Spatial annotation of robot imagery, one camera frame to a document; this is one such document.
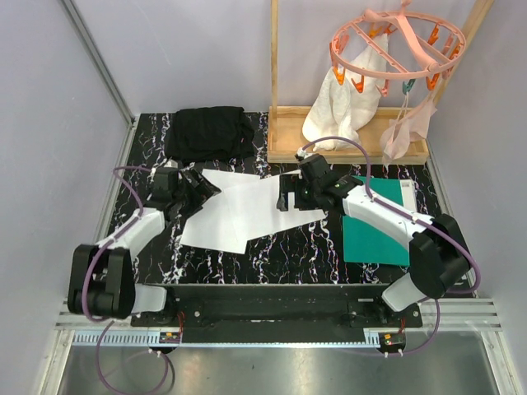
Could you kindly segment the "green file folder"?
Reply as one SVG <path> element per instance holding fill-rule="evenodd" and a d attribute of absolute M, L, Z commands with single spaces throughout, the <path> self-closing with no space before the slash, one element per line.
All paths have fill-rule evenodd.
<path fill-rule="evenodd" d="M 412 180 L 371 178 L 371 188 L 409 210 L 417 209 Z M 408 251 L 373 226 L 348 216 L 342 218 L 343 259 L 346 263 L 408 267 Z"/>

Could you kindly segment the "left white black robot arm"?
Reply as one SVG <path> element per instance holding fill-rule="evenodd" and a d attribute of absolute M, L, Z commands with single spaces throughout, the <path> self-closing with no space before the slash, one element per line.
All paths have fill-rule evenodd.
<path fill-rule="evenodd" d="M 68 311 L 82 314 L 92 322 L 125 319 L 148 312 L 156 323 L 167 326 L 176 320 L 178 306 L 167 299 L 164 287 L 135 282 L 133 260 L 177 217 L 190 218 L 222 190 L 194 169 L 134 166 L 133 170 L 153 175 L 152 190 L 142 199 L 119 174 L 126 169 L 120 166 L 113 173 L 129 190 L 137 209 L 110 235 L 95 244 L 80 244 L 75 248 Z"/>

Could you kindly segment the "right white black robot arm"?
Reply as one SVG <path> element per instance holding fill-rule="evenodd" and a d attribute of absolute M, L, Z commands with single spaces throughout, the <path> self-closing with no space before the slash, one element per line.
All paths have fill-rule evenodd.
<path fill-rule="evenodd" d="M 373 308 L 376 321 L 387 327 L 411 304 L 442 298 L 475 268 L 452 216 L 410 211 L 376 193 L 369 179 L 338 175 L 319 154 L 301 158 L 297 172 L 280 175 L 277 209 L 334 211 L 367 223 L 408 251 L 408 273 L 389 285 Z"/>

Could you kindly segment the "white paper sheet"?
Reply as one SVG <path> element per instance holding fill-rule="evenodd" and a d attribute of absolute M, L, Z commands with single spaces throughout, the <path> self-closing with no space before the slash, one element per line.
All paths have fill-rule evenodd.
<path fill-rule="evenodd" d="M 230 212 L 226 188 L 203 205 L 203 209 L 185 223 L 180 243 L 185 246 L 243 254 L 250 239 L 264 237 L 261 229 L 238 230 Z"/>
<path fill-rule="evenodd" d="M 255 174 L 242 174 L 220 170 L 203 170 L 203 176 L 219 188 L 226 188 L 230 212 L 236 218 L 238 230 L 261 229 L 264 236 L 289 230 L 324 219 L 321 210 L 299 211 L 292 208 L 280 212 L 276 208 L 279 197 L 279 178 L 265 179 Z"/>

